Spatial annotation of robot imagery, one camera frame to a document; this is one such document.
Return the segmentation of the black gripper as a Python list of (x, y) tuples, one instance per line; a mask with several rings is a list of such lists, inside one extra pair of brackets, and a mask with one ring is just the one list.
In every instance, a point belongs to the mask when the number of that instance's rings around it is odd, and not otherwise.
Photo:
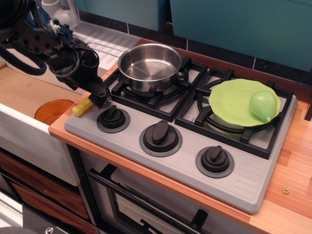
[(98, 108), (111, 100), (110, 91), (98, 76), (99, 56), (90, 47), (78, 47), (73, 53), (74, 63), (55, 71), (57, 79), (72, 90), (81, 88), (91, 95), (88, 99)]

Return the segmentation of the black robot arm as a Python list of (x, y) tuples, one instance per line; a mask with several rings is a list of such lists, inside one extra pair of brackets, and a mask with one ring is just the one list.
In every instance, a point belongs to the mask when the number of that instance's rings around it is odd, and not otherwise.
[(111, 100), (98, 76), (98, 54), (35, 0), (0, 2), (0, 56), (29, 75), (41, 76), (49, 69), (71, 89), (88, 91), (99, 108)]

